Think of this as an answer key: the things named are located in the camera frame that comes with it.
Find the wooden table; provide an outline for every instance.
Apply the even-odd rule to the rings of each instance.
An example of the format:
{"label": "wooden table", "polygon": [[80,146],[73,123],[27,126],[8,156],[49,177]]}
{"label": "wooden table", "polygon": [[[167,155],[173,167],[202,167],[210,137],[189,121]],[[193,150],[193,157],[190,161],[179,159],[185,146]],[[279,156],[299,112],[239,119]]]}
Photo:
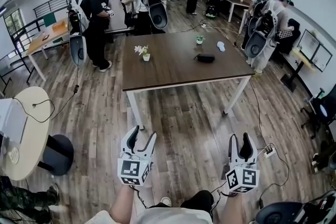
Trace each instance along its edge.
{"label": "wooden table", "polygon": [[[39,121],[43,121],[51,113],[49,101],[33,108],[34,103],[41,103],[49,99],[46,91],[40,87],[29,87],[20,92],[15,98],[20,100],[28,114]],[[25,179],[34,171],[36,166],[46,169],[55,175],[58,175],[55,171],[59,171],[60,168],[64,171],[64,167],[71,167],[73,149],[71,158],[71,150],[64,146],[62,141],[59,141],[60,135],[48,135],[49,122],[50,119],[47,119],[45,122],[39,123],[28,116],[20,144],[4,139],[3,146],[6,147],[7,152],[10,152],[14,147],[19,151],[17,164],[11,161],[8,154],[5,154],[2,159],[2,169],[10,179]],[[41,162],[42,156],[45,160],[46,155],[49,157],[50,151],[52,151],[54,162]]]}
{"label": "wooden table", "polygon": [[[56,31],[53,30],[53,25],[54,24],[58,24],[64,22],[65,24],[58,28]],[[37,50],[41,49],[42,53],[44,55],[44,57],[46,58],[46,60],[48,60],[48,56],[46,54],[46,52],[44,51],[43,46],[46,45],[49,42],[55,41],[56,39],[63,37],[65,35],[68,34],[68,18],[64,18],[62,20],[59,20],[58,22],[54,23],[53,25],[49,25],[46,29],[43,30],[42,34],[36,38],[33,39],[29,45],[29,48],[27,50],[27,55],[30,58],[32,64],[34,65],[36,71],[38,72],[38,74],[41,76],[41,78],[43,79],[43,81],[46,81],[45,76],[43,75],[41,69],[38,67],[36,61],[33,58],[33,53],[36,52]],[[45,40],[43,40],[43,38],[45,36],[49,35],[49,37]]]}
{"label": "wooden table", "polygon": [[235,5],[237,6],[242,6],[242,7],[249,7],[249,4],[245,3],[245,2],[241,2],[240,0],[227,0],[231,3],[231,8],[230,8],[230,15],[229,15],[229,20],[228,22],[231,22],[232,19],[232,14],[233,14],[233,10],[235,8]]}
{"label": "wooden table", "polygon": [[298,68],[293,72],[293,74],[289,77],[287,74],[283,75],[280,79],[281,82],[286,85],[286,87],[291,91],[294,92],[296,88],[296,84],[293,82],[294,78],[298,76],[301,68],[306,65],[311,71],[315,72],[316,68],[314,67],[313,63],[310,62],[303,53],[299,50],[299,48],[292,49],[292,52],[295,56],[299,57],[301,63],[299,64]]}
{"label": "wooden table", "polygon": [[[228,113],[244,90],[252,68],[221,33],[202,33],[205,41],[196,45],[197,33],[173,33],[126,38],[123,53],[122,90],[127,93],[137,124],[143,129],[134,94],[141,91],[193,85],[241,78],[224,112]],[[225,44],[220,52],[217,42]],[[149,46],[151,58],[145,62],[134,53],[134,46]],[[212,63],[194,59],[199,54],[213,54]]]}

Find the white table leg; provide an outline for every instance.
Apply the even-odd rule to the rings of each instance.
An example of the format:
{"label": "white table leg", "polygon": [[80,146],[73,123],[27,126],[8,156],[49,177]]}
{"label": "white table leg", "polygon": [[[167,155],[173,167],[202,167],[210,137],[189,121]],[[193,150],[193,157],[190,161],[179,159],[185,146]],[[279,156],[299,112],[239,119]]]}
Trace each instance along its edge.
{"label": "white table leg", "polygon": [[41,48],[41,50],[42,50],[42,53],[44,55],[44,58],[46,58],[46,60],[48,60],[48,56],[47,56],[46,51],[44,50],[43,47]]}
{"label": "white table leg", "polygon": [[238,34],[241,34],[242,31],[243,31],[243,27],[244,27],[245,20],[246,20],[246,15],[247,15],[247,9],[244,10],[244,14],[243,14],[243,18],[242,18],[242,21],[241,21],[241,24],[240,24]]}
{"label": "white table leg", "polygon": [[240,97],[241,93],[245,89],[246,84],[248,83],[251,76],[248,76],[246,78],[243,78],[241,82],[239,83],[239,86],[235,92],[235,94],[231,97],[231,100],[229,102],[229,105],[224,109],[224,113],[227,114],[231,110],[231,108],[234,106],[234,104],[237,102],[238,98]]}
{"label": "white table leg", "polygon": [[45,76],[43,75],[41,69],[38,67],[37,63],[35,62],[33,55],[28,55],[28,57],[30,58],[30,61],[32,62],[33,66],[35,67],[37,73],[40,75],[40,77],[42,78],[43,81],[47,81]]}
{"label": "white table leg", "polygon": [[229,23],[231,23],[233,9],[235,8],[235,4],[231,3],[230,15],[229,15]]}
{"label": "white table leg", "polygon": [[135,120],[137,122],[137,125],[139,126],[141,130],[143,130],[143,124],[141,121],[138,104],[137,104],[137,101],[135,100],[134,92],[128,91],[126,92],[126,94],[127,94],[128,100],[130,101],[131,108],[132,108]]}

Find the table top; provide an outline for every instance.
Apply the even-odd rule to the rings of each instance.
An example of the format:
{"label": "table top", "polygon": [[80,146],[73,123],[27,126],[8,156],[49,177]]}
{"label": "table top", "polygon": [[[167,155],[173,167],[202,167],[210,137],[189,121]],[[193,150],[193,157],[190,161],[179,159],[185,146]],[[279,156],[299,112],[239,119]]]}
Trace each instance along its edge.
{"label": "table top", "polygon": [[250,5],[246,2],[241,2],[240,0],[228,0],[229,2],[235,4],[235,5],[239,5],[239,6],[243,6],[243,7],[249,7]]}
{"label": "table top", "polygon": [[[204,35],[202,45],[196,37]],[[225,44],[225,52],[217,42]],[[150,60],[145,62],[134,46],[148,45]],[[212,63],[195,58],[198,54],[213,54]],[[233,45],[219,32],[172,33],[127,37],[123,53],[122,90],[139,90],[178,84],[238,78],[254,74],[252,68]]]}
{"label": "table top", "polygon": [[[39,121],[46,119],[50,115],[50,102],[37,105],[35,108],[32,106],[34,103],[40,103],[49,99],[46,91],[40,87],[29,87],[20,92],[15,98],[20,100],[28,114]],[[49,121],[50,120],[44,123],[38,123],[28,116],[21,143],[17,144],[9,141],[7,154],[4,155],[1,166],[4,173],[10,179],[22,180],[33,172],[42,158],[43,151],[47,144]],[[11,151],[13,147],[19,150],[19,160],[17,164],[13,164],[8,155],[8,152]]]}
{"label": "table top", "polygon": [[[46,27],[46,29],[43,30],[44,34],[40,35],[38,38],[33,39],[29,45],[29,48],[27,50],[27,55],[32,54],[33,52],[35,52],[36,50],[40,49],[41,47],[43,47],[45,44],[52,42],[62,36],[65,36],[66,34],[68,34],[68,18],[64,18],[62,20],[59,20],[57,23],[60,22],[65,22],[65,25],[62,27],[59,27],[56,31],[53,30],[53,25],[49,25],[48,27]],[[49,37],[45,40],[43,40],[43,38],[45,36],[49,35]]]}

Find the backpack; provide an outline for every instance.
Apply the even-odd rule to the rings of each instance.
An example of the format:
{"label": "backpack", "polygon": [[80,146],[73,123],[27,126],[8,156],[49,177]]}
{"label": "backpack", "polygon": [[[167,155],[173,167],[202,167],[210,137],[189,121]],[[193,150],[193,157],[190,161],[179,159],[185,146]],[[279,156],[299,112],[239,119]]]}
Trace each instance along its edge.
{"label": "backpack", "polygon": [[88,29],[90,23],[90,18],[85,15],[83,9],[80,7],[82,1],[78,0],[77,3],[76,0],[70,0],[70,6],[68,7],[71,25],[73,28],[79,30],[81,34]]}
{"label": "backpack", "polygon": [[269,0],[257,0],[255,1],[254,5],[253,5],[253,17],[260,17],[262,14],[262,10],[264,9],[266,3]]}

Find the small potted plant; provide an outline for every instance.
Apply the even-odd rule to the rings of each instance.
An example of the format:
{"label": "small potted plant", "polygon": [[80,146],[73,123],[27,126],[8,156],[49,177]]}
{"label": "small potted plant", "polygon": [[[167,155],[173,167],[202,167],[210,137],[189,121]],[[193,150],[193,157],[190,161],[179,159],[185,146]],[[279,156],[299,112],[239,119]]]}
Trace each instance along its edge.
{"label": "small potted plant", "polygon": [[142,55],[142,58],[144,61],[148,62],[150,58],[150,54],[148,53],[148,45],[147,46],[135,46],[134,48],[135,52],[138,52],[139,55]]}
{"label": "small potted plant", "polygon": [[201,45],[203,43],[203,40],[205,40],[204,36],[197,36],[196,37],[196,43]]}

